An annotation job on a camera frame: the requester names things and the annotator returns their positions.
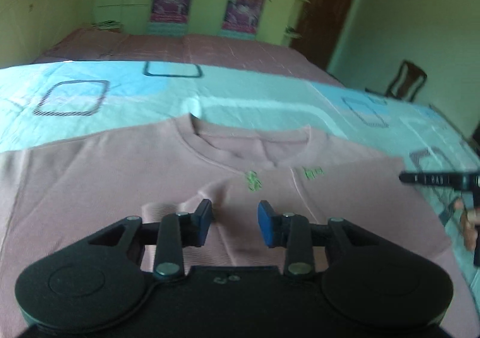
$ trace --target light blue bedsheet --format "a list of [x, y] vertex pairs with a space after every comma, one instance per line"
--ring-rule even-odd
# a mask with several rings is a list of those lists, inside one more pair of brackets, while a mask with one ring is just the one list
[[[312, 125], [402, 156], [410, 170], [471, 170], [478, 157], [429, 108], [283, 76], [165, 62], [60, 62], [0, 70], [0, 151], [185, 113], [221, 125]], [[459, 234], [452, 190], [421, 188], [480, 309], [480, 275]]]

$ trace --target finger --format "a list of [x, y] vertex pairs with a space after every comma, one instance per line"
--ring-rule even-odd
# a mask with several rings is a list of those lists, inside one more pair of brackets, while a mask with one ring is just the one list
[[465, 208], [465, 204], [462, 200], [461, 197], [459, 197], [458, 199], [456, 199], [453, 203], [453, 208], [454, 209], [464, 209]]
[[460, 226], [462, 228], [462, 233], [465, 233], [467, 230], [472, 230], [475, 228], [474, 224], [469, 221], [468, 215], [466, 212], [463, 212], [460, 216]]
[[477, 238], [478, 238], [478, 233], [476, 230], [470, 230], [467, 233], [464, 234], [465, 237], [465, 247], [469, 251], [474, 251], [475, 247], [477, 247]]
[[472, 224], [480, 224], [480, 209], [469, 209], [466, 212], [467, 220]]

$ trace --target wooden door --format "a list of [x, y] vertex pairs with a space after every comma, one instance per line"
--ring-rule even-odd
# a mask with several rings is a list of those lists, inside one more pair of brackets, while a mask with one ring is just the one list
[[338, 37], [352, 0], [308, 0], [297, 25], [301, 39], [291, 47], [322, 69], [326, 69], [337, 45]]

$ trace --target black round disc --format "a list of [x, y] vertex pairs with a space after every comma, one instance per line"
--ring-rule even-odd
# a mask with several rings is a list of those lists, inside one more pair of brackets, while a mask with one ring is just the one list
[[108, 246], [55, 253], [23, 271], [15, 296], [26, 317], [52, 330], [82, 331], [118, 319], [142, 298], [141, 270]]
[[441, 320], [453, 296], [448, 274], [404, 249], [359, 247], [334, 263], [322, 290], [347, 318], [381, 329], [422, 328]]

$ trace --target bedsheet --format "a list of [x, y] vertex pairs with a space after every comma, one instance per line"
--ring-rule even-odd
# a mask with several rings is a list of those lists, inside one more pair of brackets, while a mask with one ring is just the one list
[[[191, 113], [263, 130], [312, 125], [402, 156], [410, 170], [472, 170], [480, 160], [433, 110], [345, 88], [224, 67], [59, 62], [0, 70], [0, 151]], [[452, 239], [480, 308], [480, 275], [463, 247], [452, 190], [419, 187]]]
[[35, 63], [73, 61], [163, 61], [279, 74], [343, 87], [298, 51], [253, 40], [190, 34], [181, 38], [126, 35], [80, 28]]

